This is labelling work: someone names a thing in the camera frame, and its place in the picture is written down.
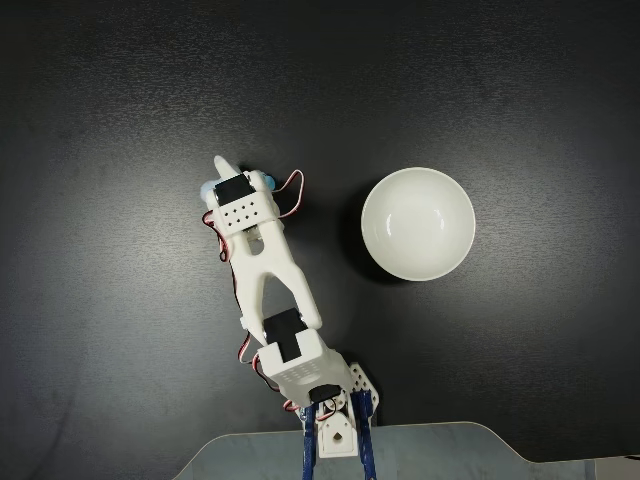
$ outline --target bowl rim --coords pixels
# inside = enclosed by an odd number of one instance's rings
[[[466,251],[464,252],[464,255],[462,255],[462,258],[460,258],[460,260],[458,260],[458,262],[453,267],[451,267],[450,269],[448,269],[446,271],[443,271],[441,273],[433,275],[433,276],[412,278],[412,277],[406,277],[404,275],[399,275],[396,272],[392,272],[391,270],[389,270],[388,268],[383,266],[373,256],[373,253],[371,252],[371,248],[369,248],[369,244],[367,243],[367,238],[366,238],[366,236],[364,234],[364,214],[365,214],[365,212],[367,210],[367,206],[369,205],[369,200],[371,200],[373,194],[376,192],[376,190],[378,190],[378,187],[380,187],[383,183],[387,182],[388,180],[390,180],[392,177],[395,177],[396,175],[399,175],[401,173],[410,172],[410,171],[415,171],[415,170],[428,171],[430,173],[435,173],[437,175],[440,175],[440,176],[446,178],[447,180],[449,180],[451,183],[453,183],[462,192],[462,195],[464,196],[464,198],[466,198],[467,203],[469,204],[469,207],[471,208],[471,217],[473,218],[473,232],[471,233],[471,241],[469,242],[469,246],[467,247]],[[390,273],[394,277],[398,277],[398,278],[401,278],[403,280],[409,280],[411,282],[425,282],[425,281],[428,281],[428,280],[435,280],[436,278],[444,277],[448,273],[451,273],[453,270],[458,268],[458,266],[464,261],[464,259],[467,258],[467,255],[469,255],[469,251],[471,250],[471,247],[473,246],[473,241],[476,238],[476,212],[473,209],[473,204],[471,203],[471,199],[469,198],[469,195],[467,195],[467,192],[465,192],[464,188],[462,188],[458,182],[456,182],[453,178],[451,178],[446,173],[442,173],[439,170],[434,170],[433,168],[427,168],[427,167],[408,167],[408,168],[403,168],[403,169],[396,170],[395,172],[390,173],[389,175],[384,177],[382,180],[380,180],[376,184],[376,186],[373,187],[373,189],[371,189],[371,191],[369,192],[369,195],[367,195],[367,199],[365,200],[364,205],[362,206],[362,213],[360,214],[360,234],[362,235],[362,239],[364,241],[365,246],[367,247],[367,251],[369,252],[369,255],[371,255],[371,258],[373,258],[373,260],[382,269],[384,269],[386,272]]]

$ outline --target black table surface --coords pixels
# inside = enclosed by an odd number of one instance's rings
[[[216,154],[305,172],[285,232],[381,424],[474,421],[532,461],[639,453],[633,12],[5,4],[0,477],[170,478],[219,435],[299,428],[236,359],[200,221]],[[359,236],[364,196],[409,166],[476,212],[469,256],[431,282],[386,275]],[[288,306],[269,284],[265,312]]]

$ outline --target blue metal bracket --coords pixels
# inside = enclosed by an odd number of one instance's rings
[[[302,412],[304,421],[304,453],[302,456],[302,480],[313,480],[316,465],[316,406],[306,407]]]
[[[373,461],[373,443],[371,442],[371,427],[369,417],[373,415],[373,402],[370,390],[360,390],[351,394],[353,410],[360,428],[358,429],[358,448],[360,461],[364,467],[365,480],[376,480],[376,465]]]

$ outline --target white robotic arm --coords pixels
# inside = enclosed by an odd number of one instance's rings
[[[333,427],[322,420],[317,426],[321,457],[357,455],[351,394],[371,391],[373,410],[378,395],[357,364],[348,366],[342,355],[320,338],[320,314],[307,280],[291,256],[265,175],[239,172],[220,156],[216,156],[215,166],[220,180],[205,184],[202,196],[210,211],[208,221],[213,220],[225,260],[235,275],[242,325],[262,344],[258,356],[264,374],[299,411],[315,405],[318,418],[331,413]],[[249,241],[256,239],[264,248],[254,255]],[[263,290],[270,276],[280,279],[293,293],[297,310],[264,318]]]

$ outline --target white 3d-printed part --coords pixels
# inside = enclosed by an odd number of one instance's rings
[[[378,392],[371,385],[371,382],[364,374],[358,363],[349,365],[349,371],[353,378],[353,387],[351,391],[345,394],[344,390],[332,400],[324,402],[322,411],[317,416],[328,413],[333,409],[335,401],[338,410],[346,410],[347,415],[343,412],[336,412],[326,420],[320,420],[318,424],[318,456],[320,458],[331,457],[351,457],[358,455],[358,436],[356,429],[356,420],[353,413],[353,404],[351,403],[351,392],[359,390],[370,390],[371,401],[373,402],[373,411],[375,412],[380,397]]]
[[[221,178],[228,179],[238,175],[224,158],[217,156],[215,163]],[[251,335],[262,345],[266,345],[262,326],[264,321],[262,297],[264,283],[268,277],[277,277],[293,293],[302,320],[307,327],[320,328],[322,319],[307,279],[293,261],[282,233],[282,223],[277,218],[278,207],[273,202],[271,191],[262,174],[252,171],[243,175],[247,176],[249,183],[256,190],[255,193],[222,207],[218,206],[213,190],[207,191],[204,196],[207,207],[211,210],[210,218],[224,236],[229,248],[229,262],[237,281],[236,297],[242,310],[243,326],[246,325]],[[242,215],[241,212],[249,207],[260,207],[260,209],[249,209],[249,213]],[[249,246],[249,238],[256,236],[262,239],[264,249],[254,255]]]
[[[300,407],[311,405],[309,390],[319,385],[339,385],[349,392],[353,379],[342,355],[328,348],[318,332],[308,328],[296,333],[300,356],[282,362],[280,347],[272,343],[260,348],[264,374],[280,386],[280,393]]]
[[[219,207],[216,217],[218,218],[214,217],[214,222],[219,219],[216,226],[225,238],[260,223],[277,219],[265,192],[254,192]]]

